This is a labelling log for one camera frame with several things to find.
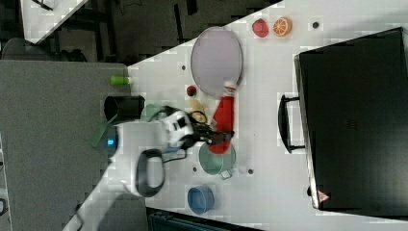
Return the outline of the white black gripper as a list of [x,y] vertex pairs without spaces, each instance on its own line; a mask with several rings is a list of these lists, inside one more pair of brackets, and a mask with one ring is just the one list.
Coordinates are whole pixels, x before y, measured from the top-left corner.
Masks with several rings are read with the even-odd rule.
[[[179,109],[163,109],[165,116],[161,118],[167,131],[168,146],[187,150],[196,143],[195,135],[198,134],[196,127],[200,122],[195,120],[192,115]],[[208,145],[218,145],[227,142],[226,139],[232,139],[234,131],[216,131],[206,129],[204,131],[204,140]]]

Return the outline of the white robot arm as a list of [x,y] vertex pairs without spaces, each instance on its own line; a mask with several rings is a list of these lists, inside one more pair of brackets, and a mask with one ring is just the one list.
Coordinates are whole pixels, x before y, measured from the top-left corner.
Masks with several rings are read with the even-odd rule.
[[166,153],[186,151],[198,142],[226,150],[235,135],[232,112],[217,112],[207,123],[170,106],[163,106],[147,121],[124,122],[116,128],[115,154],[63,231],[97,231],[113,203],[125,193],[144,198],[158,194],[166,180]]

